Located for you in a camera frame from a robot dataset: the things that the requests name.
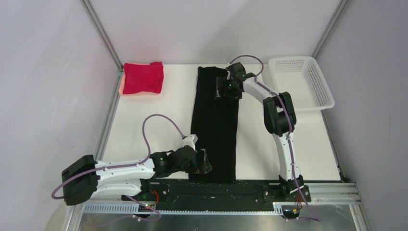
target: gray floor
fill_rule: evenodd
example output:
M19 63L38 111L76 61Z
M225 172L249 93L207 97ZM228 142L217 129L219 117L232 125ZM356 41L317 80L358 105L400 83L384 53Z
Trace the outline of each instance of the gray floor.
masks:
M104 224L122 215L118 214L84 214L82 231L355 231L353 217L348 205L313 206L323 222L289 221L280 216L233 216L233 215L163 215L159 221L138 222L126 218L103 228L88 226L86 220L93 224ZM304 207L301 216L310 216Z

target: laundry basket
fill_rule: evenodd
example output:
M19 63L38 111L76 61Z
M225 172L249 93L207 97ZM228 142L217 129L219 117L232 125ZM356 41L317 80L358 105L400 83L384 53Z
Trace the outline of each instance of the laundry basket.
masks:
M334 99L318 63L312 57L271 59L272 89L290 93L295 111L317 111L334 106Z

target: black cloth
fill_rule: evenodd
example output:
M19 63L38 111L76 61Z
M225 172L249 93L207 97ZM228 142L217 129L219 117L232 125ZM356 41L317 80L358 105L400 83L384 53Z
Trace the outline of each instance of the black cloth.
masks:
M189 179L208 183L235 180L238 100L215 100L218 76L226 77L227 71L217 67L198 68L191 121L191 134L198 137L196 149L206 149L213 170L204 175L190 174Z

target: red cloth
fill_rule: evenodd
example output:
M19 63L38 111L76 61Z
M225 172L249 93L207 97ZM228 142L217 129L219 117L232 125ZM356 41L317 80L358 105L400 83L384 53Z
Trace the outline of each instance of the red cloth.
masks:
M141 91L161 93L163 85L163 64L154 62L150 65L125 63L125 86L123 94L134 94Z

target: white table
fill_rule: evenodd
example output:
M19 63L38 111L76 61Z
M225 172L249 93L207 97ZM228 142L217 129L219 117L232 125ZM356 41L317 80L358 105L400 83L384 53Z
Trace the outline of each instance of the white table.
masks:
M199 66L225 68L227 65L164 65L165 78L160 95L120 97L103 161L144 158L147 148L141 128L143 120L151 114L160 113L170 117L188 135ZM257 73L260 70L258 64L244 66L247 72ZM261 79L269 85L270 78L266 65ZM296 117L294 148L304 179L340 180L320 111L297 113ZM170 122L161 117L149 119L146 136L152 152L175 150L180 146L180 135ZM264 126L262 104L245 93L239 103L236 158L238 180L278 180L278 154L275 142ZM175 173L170 178L187 179L188 175Z

